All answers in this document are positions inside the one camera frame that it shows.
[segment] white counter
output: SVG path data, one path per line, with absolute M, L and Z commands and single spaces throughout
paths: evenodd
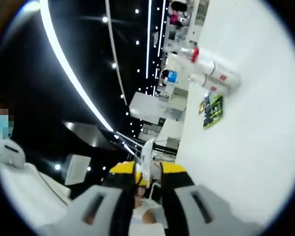
M 199 46 L 229 60 L 242 81 L 208 130 L 198 115 L 205 91 L 189 87 L 177 163 L 236 217 L 266 226 L 295 187 L 295 47 L 255 0 L 210 0 Z

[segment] face mask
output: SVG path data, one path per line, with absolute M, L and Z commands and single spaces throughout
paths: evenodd
M 7 139 L 11 136 L 14 121 L 9 120 L 9 115 L 0 115 L 0 139 Z

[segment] yellow padding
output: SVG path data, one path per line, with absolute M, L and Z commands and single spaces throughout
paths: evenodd
M 122 163 L 119 165 L 116 165 L 110 169 L 110 173 L 116 173 L 116 174 L 132 174 L 133 168 L 134 168 L 134 161 L 129 161 L 126 163 Z
M 186 170 L 181 165 L 177 165 L 173 162 L 162 161 L 161 163 L 163 166 L 163 173 L 165 174 L 186 172 Z
M 143 178 L 141 179 L 141 181 L 139 183 L 141 176 L 142 176 L 142 172 L 136 173 L 136 185 L 146 187 L 148 185 L 148 183 Z

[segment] curved light strip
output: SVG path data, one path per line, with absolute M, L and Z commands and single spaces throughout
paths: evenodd
M 69 62 L 67 58 L 65 57 L 61 46 L 58 42 L 56 32 L 51 20 L 50 12 L 49 12 L 49 6 L 48 6 L 48 0 L 40 0 L 40 14 L 43 21 L 44 29 L 46 31 L 48 40 L 50 42 L 51 47 L 53 48 L 53 51 L 64 69 L 65 73 L 67 74 L 69 80 L 73 84 L 76 91 L 79 93 L 79 95 L 82 97 L 82 99 L 85 101 L 87 106 L 90 108 L 90 110 L 94 113 L 94 115 L 99 119 L 99 121 L 105 126 L 106 129 L 108 129 L 111 132 L 114 132 L 113 128 L 107 123 L 107 121 L 104 119 L 104 117 L 100 114 L 98 109 L 95 107 L 95 105 L 90 100 L 87 93 L 84 91 L 83 87 L 81 86 L 80 82 L 78 81 L 78 78 L 74 74 L 72 68 L 69 65 Z M 127 145 L 124 145 L 124 148 L 129 151 L 129 147 Z
M 159 42 L 158 42 L 158 51 L 157 51 L 157 56 L 158 56 L 158 57 L 159 57 L 159 53 L 160 53 L 160 51 L 161 51 L 161 44 L 162 44 L 165 5 L 166 5 L 166 0 L 163 0 L 161 31 L 159 32 Z
M 116 54 L 116 48 L 115 48 L 115 42 L 114 42 L 114 35 L 113 35 L 113 27 L 112 27 L 112 18 L 110 16 L 110 5 L 109 5 L 109 0 L 105 0 L 106 4 L 106 17 L 108 18 L 108 31 L 109 31 L 109 37 L 110 37 L 110 43 L 112 45 L 112 51 L 113 51 L 113 56 L 114 60 L 116 63 L 116 71 L 117 71 L 117 76 L 118 76 L 118 81 L 121 89 L 121 93 L 123 94 L 123 100 L 126 106 L 127 100 L 126 100 L 126 95 L 124 94 L 123 86 L 122 86 L 122 81 L 121 81 L 121 76 L 120 76 L 120 71 L 119 71 L 119 65 L 118 65 L 118 60 L 117 60 L 117 54 Z
M 147 67 L 146 67 L 146 79 L 148 78 L 148 59 L 149 59 L 149 38 L 151 34 L 151 11 L 152 0 L 148 1 L 148 16 L 147 16 Z

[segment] black ceiling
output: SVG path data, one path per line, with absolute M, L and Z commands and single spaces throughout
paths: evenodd
M 162 1 L 153 1 L 151 29 L 161 24 Z M 105 1 L 50 0 L 54 28 L 63 52 L 74 73 L 107 122 L 125 135 L 138 135 L 141 121 L 126 116 L 131 99 L 138 88 L 142 92 L 157 83 L 145 78 L 147 53 L 148 1 L 111 0 L 114 40 L 120 75 L 128 106 L 121 99 L 116 70 L 112 69 L 112 48 L 107 24 Z M 157 60 L 150 45 L 150 61 Z M 36 13 L 0 51 L 0 90 L 14 103 L 14 137 L 22 145 L 44 150 L 45 156 L 63 157 L 70 152 L 106 157 L 100 162 L 124 160 L 127 152 L 93 150 L 70 134 L 61 121 L 103 126 L 78 95 L 60 66 L 48 41 L 40 13 Z

